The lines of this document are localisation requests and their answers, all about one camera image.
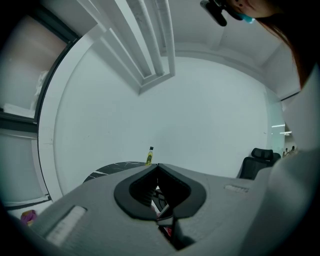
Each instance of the yellow bottle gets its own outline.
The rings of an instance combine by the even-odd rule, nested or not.
[[[146,162],[145,162],[146,166],[150,166],[152,164],[152,157],[154,156],[154,153],[152,152],[152,150],[154,150],[153,146],[150,147],[150,151],[149,151],[148,156],[146,158]]]

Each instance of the black chair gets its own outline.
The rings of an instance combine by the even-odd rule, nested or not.
[[[274,153],[271,149],[260,148],[254,148],[251,156],[242,162],[240,179],[254,180],[261,169],[272,167],[281,158],[280,154]]]

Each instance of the dark table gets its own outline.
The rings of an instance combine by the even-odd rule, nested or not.
[[[101,167],[100,169],[94,171],[91,173],[83,183],[90,181],[95,178],[99,178],[105,175],[109,174],[115,174],[118,172],[122,172],[124,170],[128,170],[131,168],[136,168],[139,166],[144,166],[146,163],[145,162],[117,162],[117,163],[112,163],[109,165],[106,165],[104,167]]]

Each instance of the ceiling light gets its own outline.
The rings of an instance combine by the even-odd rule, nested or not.
[[[274,127],[282,127],[282,126],[285,126],[285,124],[273,125],[273,126],[271,126],[271,128],[274,128]]]

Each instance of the pink object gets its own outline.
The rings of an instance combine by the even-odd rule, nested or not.
[[[37,214],[35,210],[28,210],[21,214],[20,220],[22,223],[28,225],[29,221],[34,221],[37,218]]]

